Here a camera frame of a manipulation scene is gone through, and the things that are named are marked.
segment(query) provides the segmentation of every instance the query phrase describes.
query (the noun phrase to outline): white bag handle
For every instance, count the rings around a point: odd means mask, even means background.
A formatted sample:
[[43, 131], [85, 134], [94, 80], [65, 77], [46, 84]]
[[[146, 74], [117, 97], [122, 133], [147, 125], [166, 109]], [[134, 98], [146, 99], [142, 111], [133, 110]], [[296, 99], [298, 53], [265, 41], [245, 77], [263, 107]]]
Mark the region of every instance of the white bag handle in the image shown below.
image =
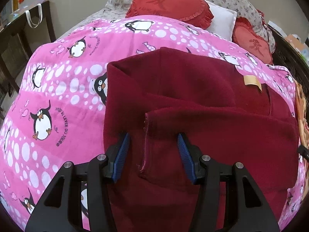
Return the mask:
[[29, 26], [30, 26], [31, 28], [33, 28], [33, 29], [36, 28], [36, 27], [38, 27], [38, 25], [42, 22], [42, 19], [43, 19], [42, 5], [41, 5], [40, 3], [38, 3], [38, 7], [39, 7], [39, 17], [40, 17], [40, 18], [39, 18], [38, 24], [35, 24], [35, 23], [32, 22], [31, 17], [30, 17], [30, 12], [29, 12], [29, 10], [26, 10], [26, 11], [25, 11], [28, 24], [29, 24]]

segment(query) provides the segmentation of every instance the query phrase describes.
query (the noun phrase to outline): dark wooden headboard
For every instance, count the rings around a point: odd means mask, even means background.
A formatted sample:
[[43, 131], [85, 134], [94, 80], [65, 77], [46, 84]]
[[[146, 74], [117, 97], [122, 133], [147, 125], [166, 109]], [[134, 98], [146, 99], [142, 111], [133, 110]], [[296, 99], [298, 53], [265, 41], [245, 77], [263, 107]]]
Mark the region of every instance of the dark wooden headboard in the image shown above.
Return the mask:
[[285, 66], [293, 77], [302, 85], [307, 99], [306, 119], [309, 123], [309, 66], [305, 63], [299, 53], [272, 27], [272, 34], [276, 40], [276, 50], [272, 55], [273, 64]]

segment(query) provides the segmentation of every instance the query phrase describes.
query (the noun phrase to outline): cartoon penguin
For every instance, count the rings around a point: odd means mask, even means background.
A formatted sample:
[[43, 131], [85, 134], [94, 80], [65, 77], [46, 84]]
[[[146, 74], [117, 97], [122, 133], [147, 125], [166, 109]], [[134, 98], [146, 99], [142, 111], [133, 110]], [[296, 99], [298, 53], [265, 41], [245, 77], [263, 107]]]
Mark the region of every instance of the cartoon penguin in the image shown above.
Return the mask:
[[245, 55], [251, 60], [251, 62], [252, 62], [254, 65], [258, 66], [258, 64], [257, 64], [257, 62], [255, 61], [255, 59], [254, 59], [248, 52], [245, 53]]
[[103, 29], [103, 27], [101, 27], [101, 28], [95, 28], [95, 27], [93, 27], [92, 29], [93, 29], [93, 31], [96, 32], [96, 31], [100, 31], [101, 29]]
[[49, 114], [50, 109], [50, 100], [49, 107], [46, 109], [41, 109], [37, 114], [30, 113], [32, 119], [34, 119], [33, 129], [34, 135], [32, 136], [35, 140], [44, 140], [46, 139], [52, 131], [52, 118]]
[[275, 82], [275, 84], [277, 85], [277, 87], [279, 88], [279, 90], [283, 93], [283, 94], [285, 94], [285, 92], [283, 91], [283, 88], [280, 86], [280, 85], [278, 85], [277, 84], [277, 82], [273, 79], [273, 81]]
[[71, 48], [68, 48], [70, 51], [69, 58], [80, 57], [84, 53], [86, 49], [86, 41], [84, 38], [85, 37], [83, 37], [81, 40], [78, 40]]
[[241, 67], [241, 65], [238, 63], [237, 59], [233, 56], [230, 56], [230, 55], [226, 55], [225, 53], [223, 52], [218, 52], [218, 54], [220, 55], [220, 57], [222, 57], [225, 61], [235, 65], [235, 66], [239, 66]]
[[81, 211], [88, 217], [87, 183], [81, 182]]
[[121, 19], [117, 19], [117, 20], [112, 20], [110, 21], [110, 23], [115, 23], [115, 22], [119, 22]]
[[7, 204], [7, 201], [2, 196], [1, 191], [0, 191], [0, 203], [3, 205], [3, 207], [5, 208], [7, 212], [10, 211], [9, 205]]
[[270, 68], [271, 70], [274, 70], [274, 69], [276, 69], [276, 67], [275, 66], [273, 66], [273, 65], [266, 65], [268, 68]]
[[34, 210], [36, 205], [35, 205], [35, 203], [33, 201], [33, 197], [32, 197], [32, 194], [31, 194], [29, 188], [28, 188], [28, 191], [30, 193], [30, 197], [29, 198], [25, 198], [23, 201], [21, 199], [19, 199], [19, 201], [27, 209], [29, 214], [32, 214], [32, 212], [33, 212], [33, 210]]
[[150, 27], [152, 26], [153, 21], [142, 21], [142, 20], [135, 20], [133, 22], [128, 22], [125, 24], [129, 30], [135, 31], [147, 31], [149, 32]]
[[94, 88], [96, 93], [101, 97], [104, 105], [106, 105], [107, 98], [107, 72], [95, 80]]
[[5, 138], [4, 138], [4, 154], [7, 153], [7, 145], [9, 142], [9, 137], [10, 137], [10, 133], [11, 133], [11, 127], [7, 130], [7, 133], [5, 134]]
[[187, 30], [189, 30], [192, 34], [194, 34], [196, 36], [199, 35], [199, 33], [196, 30], [191, 29], [189, 25], [185, 25], [185, 24], [181, 24], [181, 23], [180, 23], [180, 25], [186, 27]]
[[290, 74], [286, 74], [285, 78], [287, 78], [291, 83], [294, 83], [293, 78], [290, 76]]
[[219, 36], [219, 35], [217, 35], [216, 33], [213, 33], [213, 32], [209, 32], [211, 35], [214, 35], [214, 36], [216, 36], [216, 37], [218, 37], [218, 38], [220, 38], [220, 39], [225, 39], [225, 38], [223, 38], [223, 37], [221, 37], [221, 36]]
[[45, 68], [37, 67], [34, 73], [32, 74], [32, 83], [33, 88], [39, 88], [41, 86], [41, 81], [45, 72]]

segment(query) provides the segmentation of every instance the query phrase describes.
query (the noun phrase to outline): maroon fleece garment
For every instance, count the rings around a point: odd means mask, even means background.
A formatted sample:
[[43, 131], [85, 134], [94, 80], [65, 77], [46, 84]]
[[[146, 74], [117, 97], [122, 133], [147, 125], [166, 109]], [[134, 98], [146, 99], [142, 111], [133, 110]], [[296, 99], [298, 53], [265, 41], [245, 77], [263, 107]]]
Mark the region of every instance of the maroon fleece garment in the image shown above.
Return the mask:
[[[188, 231], [199, 186], [185, 175], [179, 132], [220, 163], [242, 162], [279, 219], [297, 178], [299, 134], [275, 91], [245, 86], [226, 61], [168, 48], [109, 63], [108, 81], [104, 146], [131, 136], [121, 179], [109, 187], [118, 232]], [[223, 218], [221, 201], [218, 228]]]

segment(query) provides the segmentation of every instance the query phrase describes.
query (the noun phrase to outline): red ruffled cushion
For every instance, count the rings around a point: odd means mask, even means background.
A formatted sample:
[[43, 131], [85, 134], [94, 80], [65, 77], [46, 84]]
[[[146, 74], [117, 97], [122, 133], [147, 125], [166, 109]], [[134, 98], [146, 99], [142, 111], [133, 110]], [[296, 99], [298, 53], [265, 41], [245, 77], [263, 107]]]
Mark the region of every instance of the red ruffled cushion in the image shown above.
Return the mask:
[[268, 43], [255, 34], [251, 23], [246, 18], [237, 18], [233, 30], [233, 42], [256, 56], [264, 64], [272, 64]]
[[158, 15], [207, 29], [214, 18], [204, 0], [133, 0], [126, 18]]

